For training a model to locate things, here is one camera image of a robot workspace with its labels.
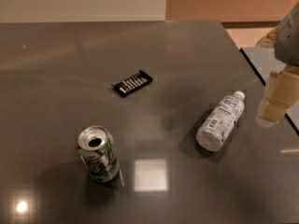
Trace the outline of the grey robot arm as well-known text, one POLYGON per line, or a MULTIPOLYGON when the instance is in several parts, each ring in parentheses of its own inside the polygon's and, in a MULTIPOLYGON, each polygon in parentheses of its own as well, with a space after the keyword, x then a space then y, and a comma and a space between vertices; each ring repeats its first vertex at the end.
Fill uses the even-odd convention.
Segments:
POLYGON ((266 80, 256 117, 263 128, 276 125, 299 100, 299 2, 278 26, 274 53, 286 66, 266 80))

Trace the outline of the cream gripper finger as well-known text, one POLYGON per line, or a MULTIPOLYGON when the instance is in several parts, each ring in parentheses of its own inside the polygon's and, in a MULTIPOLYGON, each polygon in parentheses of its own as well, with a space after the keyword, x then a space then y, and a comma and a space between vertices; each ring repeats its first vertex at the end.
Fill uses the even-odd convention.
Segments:
POLYGON ((299 100, 299 67, 285 66, 280 72, 272 71, 266 80, 256 117, 263 128, 276 125, 299 100))

